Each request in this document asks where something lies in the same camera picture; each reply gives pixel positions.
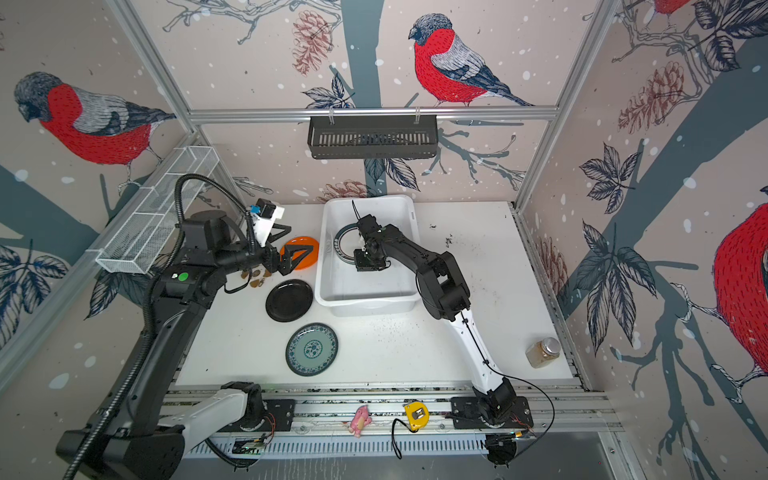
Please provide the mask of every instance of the glass jar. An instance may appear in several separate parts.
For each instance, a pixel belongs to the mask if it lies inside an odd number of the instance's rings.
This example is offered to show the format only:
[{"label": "glass jar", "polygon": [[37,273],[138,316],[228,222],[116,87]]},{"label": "glass jar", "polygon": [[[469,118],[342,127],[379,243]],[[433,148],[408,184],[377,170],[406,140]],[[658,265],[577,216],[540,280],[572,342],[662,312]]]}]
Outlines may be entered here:
[{"label": "glass jar", "polygon": [[539,369],[558,358],[561,350],[558,339],[548,336],[529,346],[528,350],[525,351],[525,356],[528,357],[533,368]]}]

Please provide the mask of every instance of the black metal basket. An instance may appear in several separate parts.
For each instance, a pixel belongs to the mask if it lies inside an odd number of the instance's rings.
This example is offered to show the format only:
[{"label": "black metal basket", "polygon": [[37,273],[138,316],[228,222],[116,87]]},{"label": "black metal basket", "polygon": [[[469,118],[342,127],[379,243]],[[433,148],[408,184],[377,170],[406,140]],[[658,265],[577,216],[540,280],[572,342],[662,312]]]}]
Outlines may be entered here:
[{"label": "black metal basket", "polygon": [[432,158],[437,117],[420,115],[312,117],[307,144],[314,158]]}]

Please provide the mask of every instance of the floral patterned plate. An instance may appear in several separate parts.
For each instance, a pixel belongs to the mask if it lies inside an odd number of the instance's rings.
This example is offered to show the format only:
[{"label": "floral patterned plate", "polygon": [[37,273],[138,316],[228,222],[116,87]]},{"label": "floral patterned plate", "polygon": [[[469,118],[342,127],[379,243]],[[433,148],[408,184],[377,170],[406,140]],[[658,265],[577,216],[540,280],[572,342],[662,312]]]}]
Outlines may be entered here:
[{"label": "floral patterned plate", "polygon": [[298,329],[286,346],[286,362],[294,373],[313,376],[327,369],[339,351],[339,339],[331,327],[311,323]]}]

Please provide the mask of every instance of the pink stuffed toy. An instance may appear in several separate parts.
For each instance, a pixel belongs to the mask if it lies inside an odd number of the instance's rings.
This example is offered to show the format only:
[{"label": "pink stuffed toy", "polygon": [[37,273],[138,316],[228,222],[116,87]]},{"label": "pink stuffed toy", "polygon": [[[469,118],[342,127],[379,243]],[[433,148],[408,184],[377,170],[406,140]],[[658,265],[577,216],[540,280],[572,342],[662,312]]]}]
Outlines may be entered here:
[{"label": "pink stuffed toy", "polygon": [[349,423],[349,433],[354,433],[355,437],[360,438],[362,429],[369,425],[373,420],[368,413],[368,406],[364,405],[357,409],[355,418]]}]

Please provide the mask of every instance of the jar lid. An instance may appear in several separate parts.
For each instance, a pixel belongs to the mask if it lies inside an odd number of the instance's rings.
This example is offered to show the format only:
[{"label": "jar lid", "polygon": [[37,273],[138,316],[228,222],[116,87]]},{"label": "jar lid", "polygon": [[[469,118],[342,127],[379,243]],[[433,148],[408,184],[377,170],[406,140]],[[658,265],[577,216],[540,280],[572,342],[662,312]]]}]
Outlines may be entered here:
[{"label": "jar lid", "polygon": [[543,348],[544,351],[549,355],[559,355],[561,349],[558,339],[552,338],[550,336],[541,341],[541,348]]}]

